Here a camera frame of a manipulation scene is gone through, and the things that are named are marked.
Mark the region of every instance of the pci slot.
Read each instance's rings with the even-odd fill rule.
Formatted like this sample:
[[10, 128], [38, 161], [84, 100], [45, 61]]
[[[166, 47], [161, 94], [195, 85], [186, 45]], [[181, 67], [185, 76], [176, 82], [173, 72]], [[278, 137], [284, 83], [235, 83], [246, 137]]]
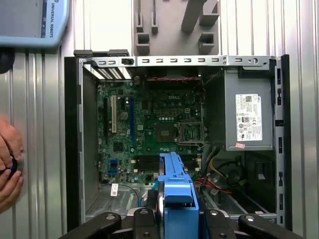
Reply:
[[111, 96], [111, 108], [112, 108], [112, 133], [117, 132], [117, 98], [116, 96]]

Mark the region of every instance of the gray tool rack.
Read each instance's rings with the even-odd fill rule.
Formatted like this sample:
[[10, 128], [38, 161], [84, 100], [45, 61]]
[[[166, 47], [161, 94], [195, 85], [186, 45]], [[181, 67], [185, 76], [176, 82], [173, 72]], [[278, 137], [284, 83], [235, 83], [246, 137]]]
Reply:
[[217, 55], [217, 0], [135, 0], [134, 55]]

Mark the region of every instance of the human finger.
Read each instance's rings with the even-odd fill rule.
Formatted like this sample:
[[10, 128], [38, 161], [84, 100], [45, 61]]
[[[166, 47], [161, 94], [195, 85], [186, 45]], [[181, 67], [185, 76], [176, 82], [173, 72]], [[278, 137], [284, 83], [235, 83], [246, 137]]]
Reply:
[[10, 157], [9, 149], [5, 143], [5, 140], [0, 135], [0, 158], [6, 167], [12, 167], [12, 159]]
[[23, 185], [23, 177], [20, 177], [12, 193], [8, 196], [7, 199], [5, 199], [3, 202], [0, 203], [0, 213], [4, 212], [15, 203], [15, 201], [18, 199], [18, 197], [21, 194], [22, 185]]
[[19, 150], [23, 151], [23, 143], [22, 143], [21, 135], [19, 134], [19, 132], [12, 125], [9, 125], [8, 128], [12, 132], [12, 134], [15, 137], [16, 141], [18, 142]]
[[14, 132], [11, 130], [12, 126], [7, 126], [7, 127], [1, 127], [0, 128], [0, 135], [6, 142], [7, 146], [11, 150], [14, 158], [16, 160], [21, 159], [21, 151], [20, 147], [17, 141], [17, 138], [14, 135]]
[[5, 184], [7, 183], [10, 173], [11, 173], [11, 170], [7, 169], [0, 176], [0, 191], [4, 188]]
[[0, 191], [0, 203], [6, 200], [14, 191], [19, 181], [20, 175], [21, 175], [20, 171], [15, 172], [13, 176], [10, 178], [10, 180], [6, 183], [4, 188]]
[[4, 164], [4, 162], [3, 162], [1, 157], [0, 157], [0, 170], [1, 171], [5, 170], [5, 164]]

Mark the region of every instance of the green circuit board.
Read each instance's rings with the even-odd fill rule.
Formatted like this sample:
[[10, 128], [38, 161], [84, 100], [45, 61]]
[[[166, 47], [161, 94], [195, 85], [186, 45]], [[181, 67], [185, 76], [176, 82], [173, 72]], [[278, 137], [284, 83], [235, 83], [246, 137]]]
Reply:
[[151, 183], [160, 153], [176, 152], [196, 177], [205, 128], [194, 89], [146, 90], [132, 82], [98, 85], [100, 180]]

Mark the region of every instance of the white label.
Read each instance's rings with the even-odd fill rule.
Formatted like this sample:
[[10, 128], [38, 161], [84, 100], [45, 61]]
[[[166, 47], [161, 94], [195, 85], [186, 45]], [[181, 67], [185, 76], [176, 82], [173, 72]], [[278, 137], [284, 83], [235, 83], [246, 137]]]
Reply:
[[236, 95], [237, 141], [263, 140], [261, 97]]
[[219, 190], [216, 189], [216, 188], [213, 188], [213, 189], [210, 191], [210, 193], [211, 193], [212, 195], [214, 195], [214, 196], [215, 196], [218, 192], [219, 192]]
[[111, 196], [112, 197], [116, 197], [118, 195], [118, 188], [119, 188], [119, 184], [112, 183], [112, 187], [111, 187]]

